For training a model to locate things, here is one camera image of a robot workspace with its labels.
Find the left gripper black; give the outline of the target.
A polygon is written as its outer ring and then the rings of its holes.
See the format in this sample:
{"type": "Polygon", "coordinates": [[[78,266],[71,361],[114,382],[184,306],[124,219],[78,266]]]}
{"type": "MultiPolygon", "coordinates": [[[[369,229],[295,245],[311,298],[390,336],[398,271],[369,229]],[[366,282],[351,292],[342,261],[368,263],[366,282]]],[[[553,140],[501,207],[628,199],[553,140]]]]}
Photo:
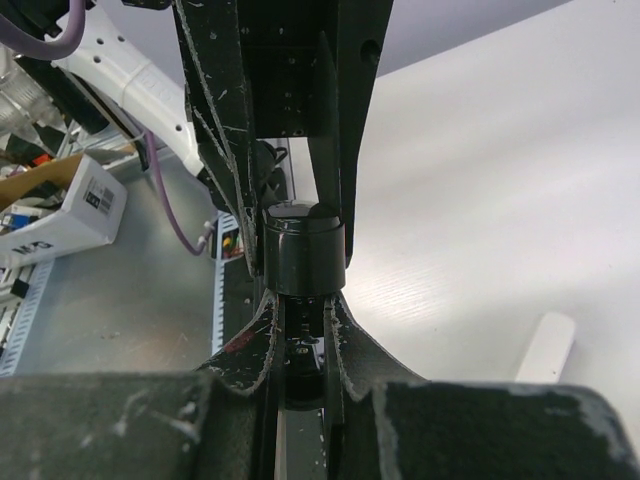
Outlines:
{"type": "Polygon", "coordinates": [[[255,131],[259,138],[308,135],[319,46],[327,41],[337,78],[350,261],[358,159],[393,2],[175,1],[172,7],[187,117],[205,169],[240,227],[253,277],[260,274],[255,131]]]}

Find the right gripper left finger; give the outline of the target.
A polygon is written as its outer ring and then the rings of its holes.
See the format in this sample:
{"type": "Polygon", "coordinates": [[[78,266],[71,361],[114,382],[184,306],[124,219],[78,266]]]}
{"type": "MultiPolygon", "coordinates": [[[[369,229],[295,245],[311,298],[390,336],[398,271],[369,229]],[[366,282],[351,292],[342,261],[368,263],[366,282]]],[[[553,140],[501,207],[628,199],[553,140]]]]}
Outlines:
{"type": "Polygon", "coordinates": [[[186,372],[31,375],[1,383],[5,479],[270,479],[279,301],[186,372]]]}

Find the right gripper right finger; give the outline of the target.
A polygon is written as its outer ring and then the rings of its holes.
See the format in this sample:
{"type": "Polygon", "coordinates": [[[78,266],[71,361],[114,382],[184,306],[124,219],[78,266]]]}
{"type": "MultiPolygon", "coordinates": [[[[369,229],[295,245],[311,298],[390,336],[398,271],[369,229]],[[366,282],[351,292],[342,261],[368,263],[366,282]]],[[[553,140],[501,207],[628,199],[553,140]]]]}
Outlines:
{"type": "Polygon", "coordinates": [[[415,374],[329,296],[325,332],[331,479],[635,479],[611,405],[579,386],[434,382],[415,374]]]}

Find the white stapler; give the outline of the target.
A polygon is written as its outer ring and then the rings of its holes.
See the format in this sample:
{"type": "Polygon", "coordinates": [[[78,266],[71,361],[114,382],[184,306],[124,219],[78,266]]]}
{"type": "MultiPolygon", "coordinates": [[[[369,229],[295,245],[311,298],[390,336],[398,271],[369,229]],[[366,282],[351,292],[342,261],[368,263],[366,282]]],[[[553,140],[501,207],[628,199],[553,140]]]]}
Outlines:
{"type": "Polygon", "coordinates": [[[515,376],[518,383],[555,384],[574,344],[576,322],[557,313],[544,314],[534,331],[515,376]]]}

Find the black stapler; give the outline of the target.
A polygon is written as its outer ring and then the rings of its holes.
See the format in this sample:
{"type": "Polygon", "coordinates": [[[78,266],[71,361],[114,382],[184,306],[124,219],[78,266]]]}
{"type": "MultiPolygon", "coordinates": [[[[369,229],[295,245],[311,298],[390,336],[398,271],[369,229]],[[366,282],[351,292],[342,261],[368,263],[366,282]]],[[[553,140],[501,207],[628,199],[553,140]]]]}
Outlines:
{"type": "Polygon", "coordinates": [[[273,365],[283,378],[284,405],[333,411],[340,402],[327,346],[326,311],[346,283],[345,225],[341,207],[337,71],[326,34],[320,34],[307,138],[318,199],[273,204],[264,211],[267,289],[278,312],[273,365]]]}

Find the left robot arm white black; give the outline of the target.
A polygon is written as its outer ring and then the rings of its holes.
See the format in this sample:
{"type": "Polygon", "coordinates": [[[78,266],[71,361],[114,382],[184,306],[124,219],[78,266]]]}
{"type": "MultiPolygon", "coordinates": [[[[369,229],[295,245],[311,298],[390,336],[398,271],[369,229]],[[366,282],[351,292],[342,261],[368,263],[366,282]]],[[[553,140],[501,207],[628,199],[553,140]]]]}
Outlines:
{"type": "Polygon", "coordinates": [[[95,1],[5,1],[21,32],[72,51],[55,66],[117,104],[209,183],[237,220],[252,276],[279,291],[340,287],[353,254],[358,156],[388,1],[149,1],[169,10],[184,81],[95,1]]]}

